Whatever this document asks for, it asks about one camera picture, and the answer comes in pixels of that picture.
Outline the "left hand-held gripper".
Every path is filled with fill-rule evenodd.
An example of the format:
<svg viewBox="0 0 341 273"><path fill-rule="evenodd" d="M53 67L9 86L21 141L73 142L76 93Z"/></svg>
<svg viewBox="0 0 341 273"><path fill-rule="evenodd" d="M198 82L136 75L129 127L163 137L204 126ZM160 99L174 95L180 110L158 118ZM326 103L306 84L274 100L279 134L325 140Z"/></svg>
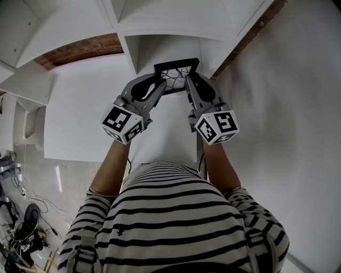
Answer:
<svg viewBox="0 0 341 273"><path fill-rule="evenodd" d="M152 119L149 112L155 107L167 87L165 80L156 83L154 74L139 76L127 83L121 96L110 104L103 114L100 125L105 133L127 145L139 133L147 129ZM141 102L143 114L131 102Z"/></svg>

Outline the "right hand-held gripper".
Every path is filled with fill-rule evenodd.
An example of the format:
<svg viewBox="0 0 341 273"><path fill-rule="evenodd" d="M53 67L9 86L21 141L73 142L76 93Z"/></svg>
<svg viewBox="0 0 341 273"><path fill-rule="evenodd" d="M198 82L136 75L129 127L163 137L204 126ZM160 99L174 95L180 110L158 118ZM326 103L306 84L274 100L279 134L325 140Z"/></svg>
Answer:
<svg viewBox="0 0 341 273"><path fill-rule="evenodd" d="M229 141L240 128L235 112L221 99L220 91L213 80L200 73L188 75L185 79L185 89L191 110L188 119L192 132L198 132L208 145ZM203 103L218 103L208 107L202 114L195 110L202 108Z"/></svg>

